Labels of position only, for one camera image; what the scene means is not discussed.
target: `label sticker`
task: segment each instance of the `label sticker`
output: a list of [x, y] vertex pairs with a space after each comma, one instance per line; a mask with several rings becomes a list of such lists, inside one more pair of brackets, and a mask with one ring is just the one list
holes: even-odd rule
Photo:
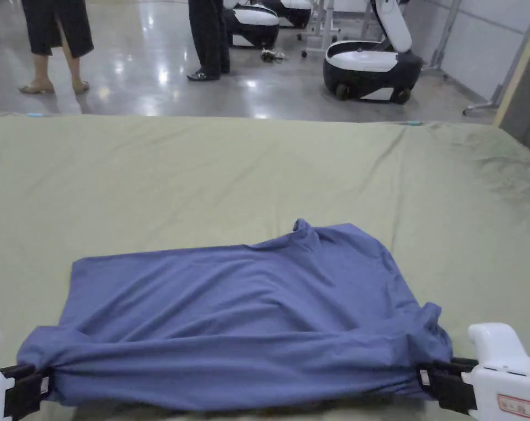
[[421, 382], [423, 383], [423, 385], [431, 385], [427, 370], [419, 370], [419, 374], [421, 375]]
[[41, 381], [41, 395], [49, 392], [49, 378], [43, 377]]
[[530, 401], [513, 396], [497, 395], [497, 403], [503, 412], [530, 419]]

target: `mattress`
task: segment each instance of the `mattress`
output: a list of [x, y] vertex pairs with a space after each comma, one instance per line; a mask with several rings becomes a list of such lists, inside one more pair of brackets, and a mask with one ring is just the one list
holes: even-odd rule
[[[0, 367], [54, 325], [91, 255], [257, 243], [294, 220], [352, 223], [393, 254], [420, 304], [443, 306], [456, 356], [504, 322], [530, 354], [530, 152], [476, 124], [0, 115]], [[45, 403], [29, 420], [453, 420], [404, 398], [238, 414]]]

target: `gray floor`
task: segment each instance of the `gray floor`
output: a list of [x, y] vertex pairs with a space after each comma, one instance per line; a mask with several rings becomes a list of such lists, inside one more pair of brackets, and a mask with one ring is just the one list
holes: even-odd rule
[[406, 106], [340, 102], [324, 87], [321, 55], [301, 58], [297, 31], [282, 30], [277, 47], [289, 60], [265, 64], [260, 52], [233, 49], [233, 73], [220, 81], [188, 83], [198, 68], [187, 0], [88, 2], [96, 49], [82, 61], [92, 85], [76, 97], [62, 51], [50, 62], [56, 95], [24, 96], [32, 76], [20, 0], [0, 0], [0, 112], [144, 116], [229, 116], [326, 121], [441, 120], [490, 122], [490, 114], [463, 117], [477, 100], [439, 75], [423, 75]]

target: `white mobile robot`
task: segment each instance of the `white mobile robot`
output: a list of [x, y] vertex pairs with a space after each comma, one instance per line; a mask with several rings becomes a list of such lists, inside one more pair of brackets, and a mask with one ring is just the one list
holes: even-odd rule
[[238, 0], [224, 2], [224, 19], [231, 47], [272, 48], [279, 36], [279, 17], [271, 9]]
[[[454, 358], [418, 367], [421, 387], [442, 408], [479, 421], [530, 420], [530, 357], [513, 328], [473, 325], [469, 335], [479, 361]], [[32, 366], [0, 370], [0, 421], [18, 421], [40, 410], [55, 376]]]
[[260, 0], [274, 11], [283, 27], [304, 29], [312, 17], [312, 2], [309, 0]]
[[323, 63], [323, 79], [338, 99], [405, 104], [421, 74], [423, 61], [411, 52], [411, 34], [397, 0], [371, 0], [386, 39], [332, 44]]

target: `blue t-shirt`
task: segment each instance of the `blue t-shirt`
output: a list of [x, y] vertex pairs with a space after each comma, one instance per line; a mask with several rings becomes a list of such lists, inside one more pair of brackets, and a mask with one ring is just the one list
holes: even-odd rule
[[256, 245], [94, 257], [72, 269], [57, 327], [19, 363], [54, 369], [52, 399], [189, 411], [362, 392], [426, 397], [416, 364], [449, 360], [441, 309], [420, 307], [390, 253], [353, 225]]

